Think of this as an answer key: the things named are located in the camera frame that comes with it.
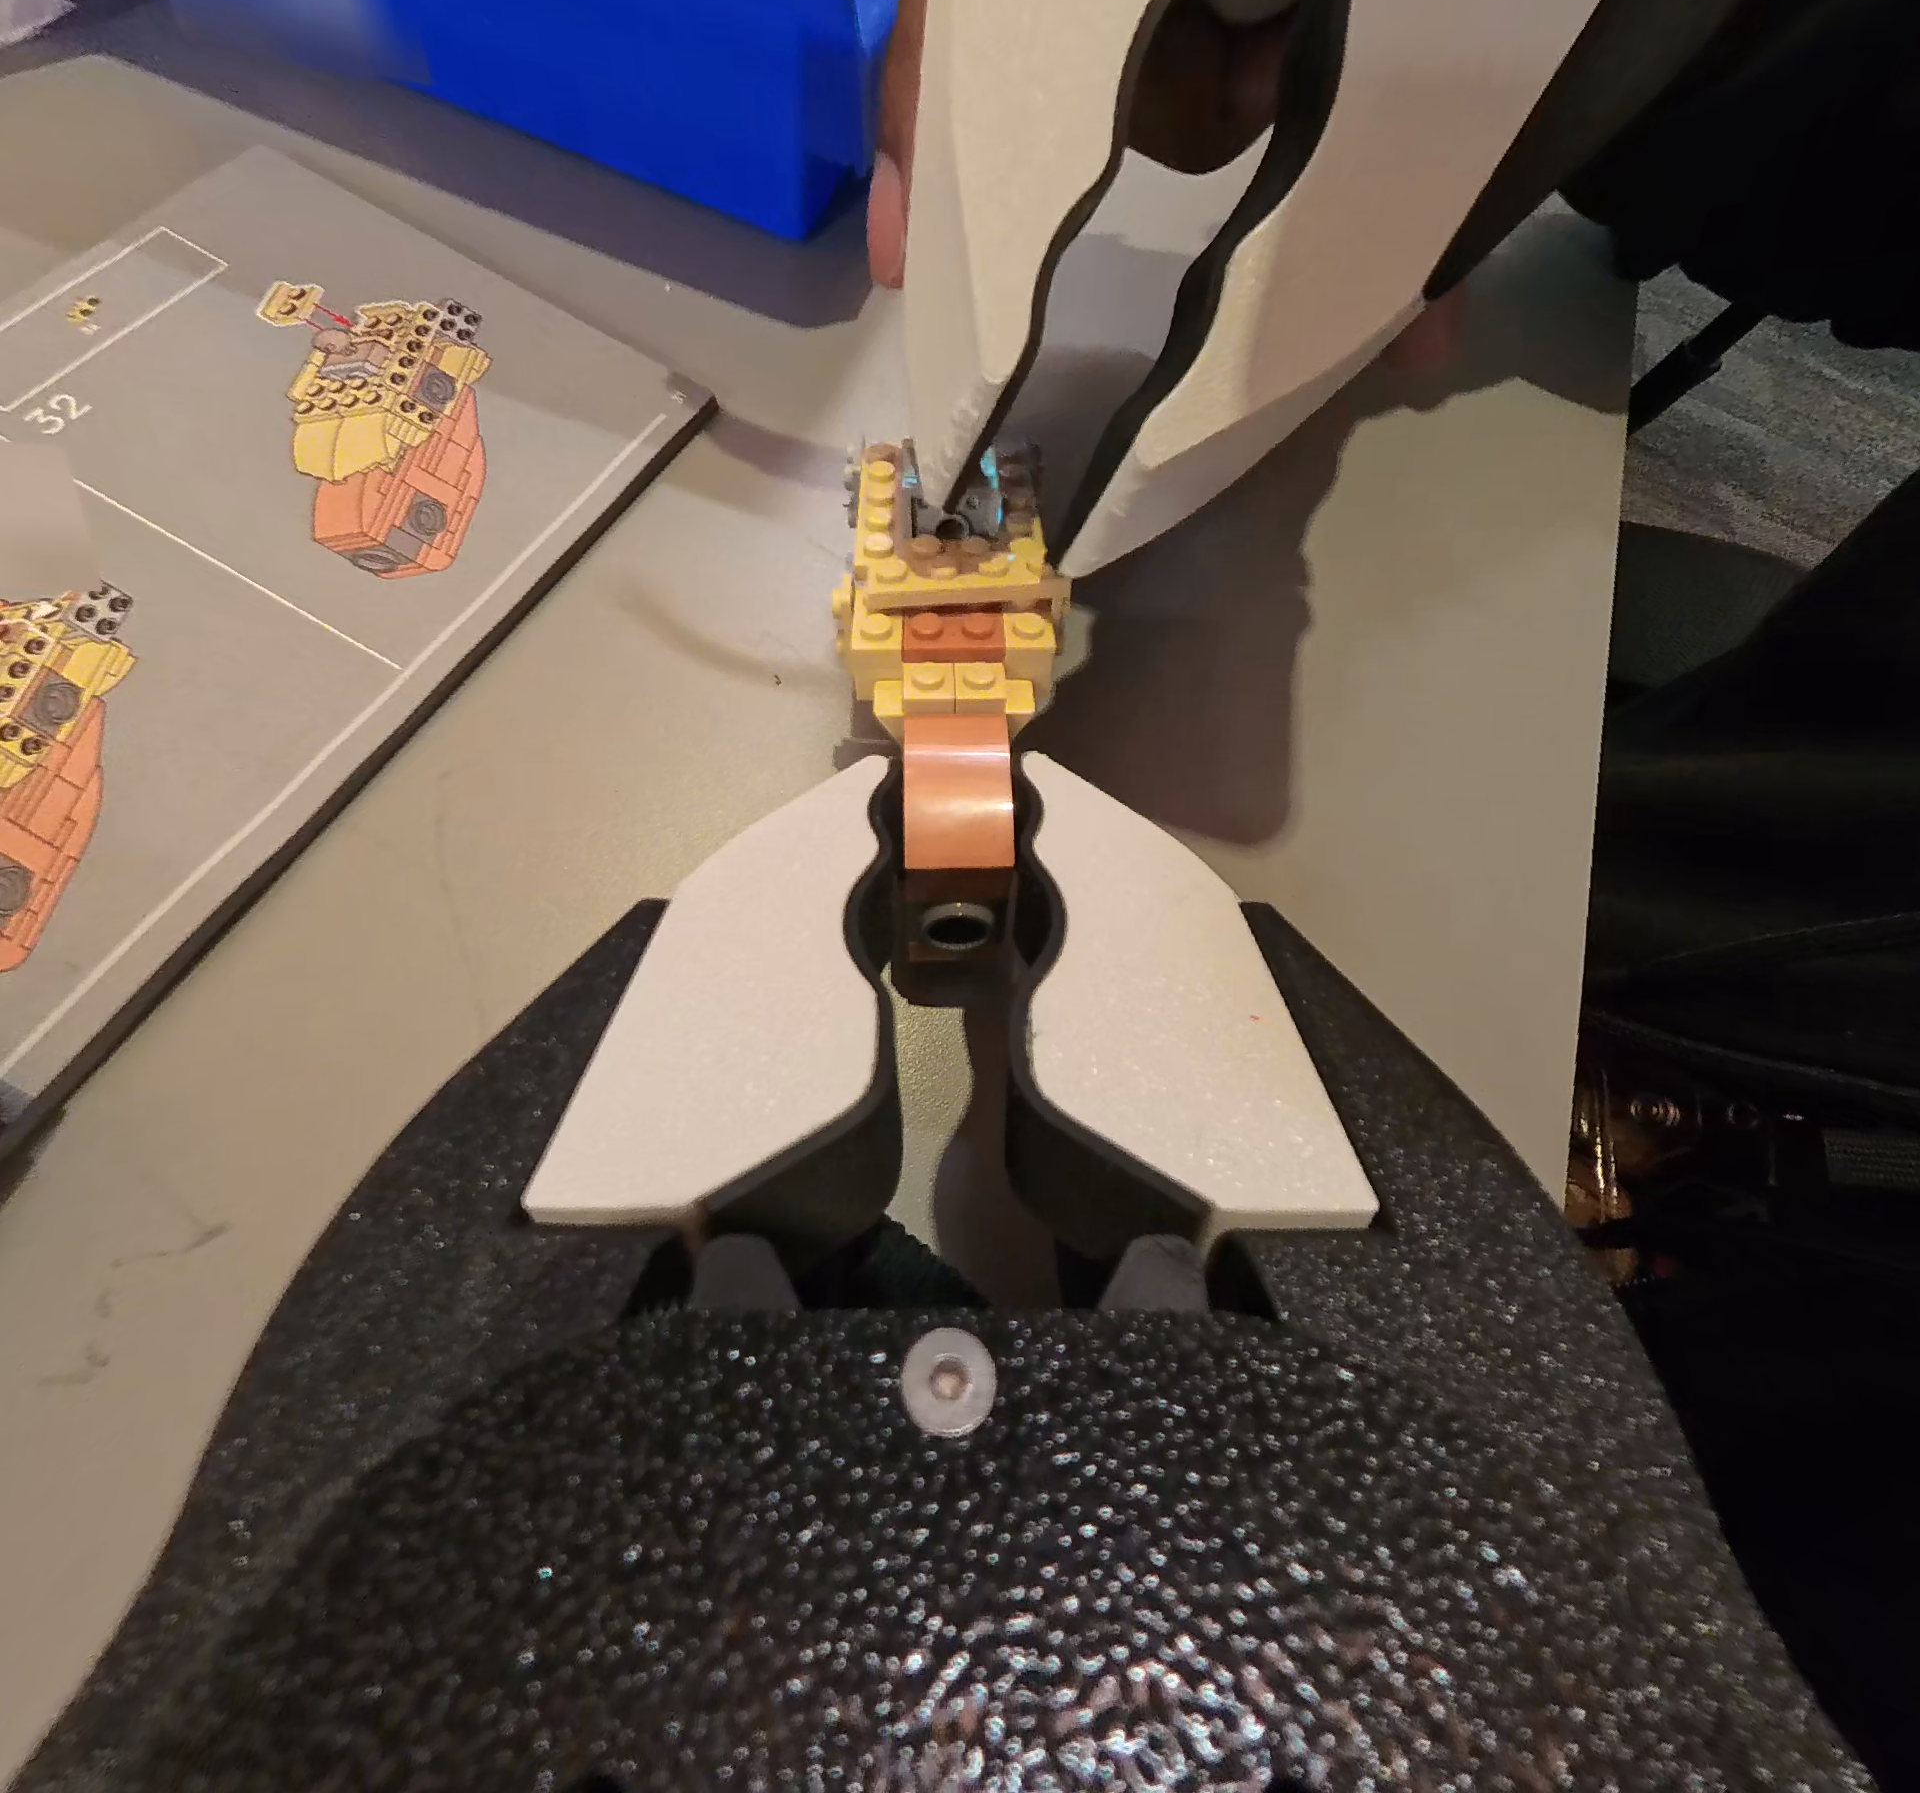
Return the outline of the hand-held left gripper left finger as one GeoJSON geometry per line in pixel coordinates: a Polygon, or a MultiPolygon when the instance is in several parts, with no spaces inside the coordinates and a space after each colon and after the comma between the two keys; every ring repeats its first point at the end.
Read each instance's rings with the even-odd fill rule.
{"type": "Polygon", "coordinates": [[[534,1224],[716,1230],[886,1098],[856,893],[889,774],[865,757],[685,874],[522,1192],[534,1224]]]}

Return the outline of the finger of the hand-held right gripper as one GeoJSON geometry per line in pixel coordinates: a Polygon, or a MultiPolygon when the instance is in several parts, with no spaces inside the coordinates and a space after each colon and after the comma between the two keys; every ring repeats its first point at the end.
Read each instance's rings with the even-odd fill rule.
{"type": "Polygon", "coordinates": [[[1598,1],[1300,0],[1265,154],[1060,519],[1067,576],[1207,504],[1404,331],[1598,1]]]}
{"type": "Polygon", "coordinates": [[[958,495],[1030,366],[1066,243],[1110,184],[1170,0],[927,0],[903,249],[907,431],[958,495]]]}

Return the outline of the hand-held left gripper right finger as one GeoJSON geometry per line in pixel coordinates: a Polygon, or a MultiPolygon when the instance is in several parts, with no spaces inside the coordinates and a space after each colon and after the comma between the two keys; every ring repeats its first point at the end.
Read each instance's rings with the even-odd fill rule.
{"type": "Polygon", "coordinates": [[[1228,882],[1024,757],[1042,938],[1023,989],[1038,1145],[1009,1153],[1060,1236],[1366,1230],[1380,1202],[1228,882]]]}

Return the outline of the blue storage bin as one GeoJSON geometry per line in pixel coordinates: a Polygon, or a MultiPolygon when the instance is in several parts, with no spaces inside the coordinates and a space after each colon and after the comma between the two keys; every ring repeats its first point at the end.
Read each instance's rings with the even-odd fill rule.
{"type": "Polygon", "coordinates": [[[809,237],[873,162],[893,0],[173,0],[180,18],[809,237]]]}

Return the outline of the tan and brown brick model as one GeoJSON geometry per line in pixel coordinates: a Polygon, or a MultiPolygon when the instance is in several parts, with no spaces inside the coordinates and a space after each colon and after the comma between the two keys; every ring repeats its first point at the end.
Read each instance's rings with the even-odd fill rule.
{"type": "Polygon", "coordinates": [[[900,749],[892,973],[955,1008],[1005,971],[1015,906],[1015,742],[1049,698],[1067,576],[1041,519],[1042,458],[986,448],[953,504],[907,438],[853,445],[851,559],[830,611],[851,693],[900,749]]]}

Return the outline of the grey instruction booklet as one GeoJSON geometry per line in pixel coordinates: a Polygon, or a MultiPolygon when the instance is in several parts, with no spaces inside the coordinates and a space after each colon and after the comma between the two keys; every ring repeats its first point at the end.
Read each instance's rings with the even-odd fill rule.
{"type": "Polygon", "coordinates": [[[715,411],[252,147],[4,298],[4,1155],[715,411]]]}

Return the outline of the grey desk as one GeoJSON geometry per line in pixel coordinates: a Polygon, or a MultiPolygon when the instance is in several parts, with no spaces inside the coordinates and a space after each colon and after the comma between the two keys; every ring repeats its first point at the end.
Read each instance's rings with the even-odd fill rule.
{"type": "MultiPolygon", "coordinates": [[[[83,0],[4,53],[4,287],[265,143],[707,385],[718,419],[101,1068],[4,1202],[4,1781],[164,1546],[267,1313],[420,1105],[823,778],[844,451],[900,422],[857,216],[793,245],[398,88],[83,0]]],[[[1558,205],[1148,554],[1038,743],[1272,902],[1566,1159],[1633,297],[1558,205]]]]}

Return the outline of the person's right hand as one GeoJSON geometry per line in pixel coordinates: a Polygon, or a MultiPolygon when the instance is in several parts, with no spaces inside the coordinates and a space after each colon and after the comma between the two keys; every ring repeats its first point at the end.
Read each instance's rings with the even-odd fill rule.
{"type": "MultiPolygon", "coordinates": [[[[887,291],[903,278],[924,8],[900,0],[880,80],[867,245],[887,291]]],[[[1232,25],[1207,3],[1173,6],[1146,47],[1126,145],[1187,175],[1225,165],[1273,117],[1284,43],[1286,16],[1232,25]]]]}

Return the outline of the person's dark clothing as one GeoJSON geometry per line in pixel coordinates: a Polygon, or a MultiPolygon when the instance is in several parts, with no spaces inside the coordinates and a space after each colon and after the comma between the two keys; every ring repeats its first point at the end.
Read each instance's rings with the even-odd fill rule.
{"type": "MultiPolygon", "coordinates": [[[[1915,0],[1744,0],[1569,201],[1836,341],[1915,350],[1915,0]]],[[[1756,627],[1613,713],[1587,1014],[1772,1115],[1645,1173],[1623,1302],[1727,1537],[1883,1788],[1915,1788],[1915,474],[1756,627]]]]}

